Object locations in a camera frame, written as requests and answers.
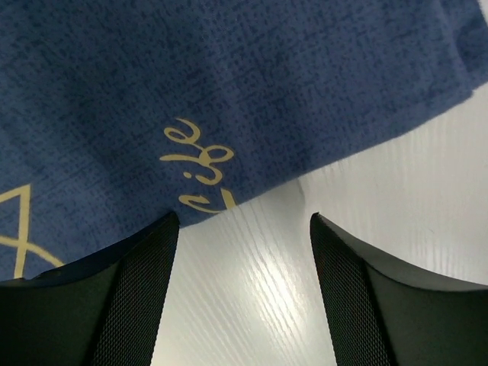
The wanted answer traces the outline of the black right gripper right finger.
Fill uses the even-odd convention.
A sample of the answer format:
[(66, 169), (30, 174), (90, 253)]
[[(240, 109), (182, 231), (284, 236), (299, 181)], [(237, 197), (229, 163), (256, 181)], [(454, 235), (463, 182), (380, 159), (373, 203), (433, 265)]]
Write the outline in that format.
[(485, 365), (487, 288), (425, 270), (320, 214), (310, 239), (339, 365)]

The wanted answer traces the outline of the blue fish-pattern cloth placemat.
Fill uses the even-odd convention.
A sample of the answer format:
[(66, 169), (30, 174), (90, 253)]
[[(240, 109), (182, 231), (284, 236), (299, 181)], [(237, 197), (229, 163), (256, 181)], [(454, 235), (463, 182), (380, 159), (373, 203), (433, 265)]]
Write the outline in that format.
[(1, 277), (199, 223), (486, 81), (477, 1), (3, 1)]

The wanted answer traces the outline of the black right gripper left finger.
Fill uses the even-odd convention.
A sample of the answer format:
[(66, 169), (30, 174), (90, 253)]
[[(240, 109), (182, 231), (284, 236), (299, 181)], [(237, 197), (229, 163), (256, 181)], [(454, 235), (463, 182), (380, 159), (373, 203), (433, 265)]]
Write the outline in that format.
[(148, 365), (178, 241), (170, 213), (35, 278), (1, 284), (3, 365)]

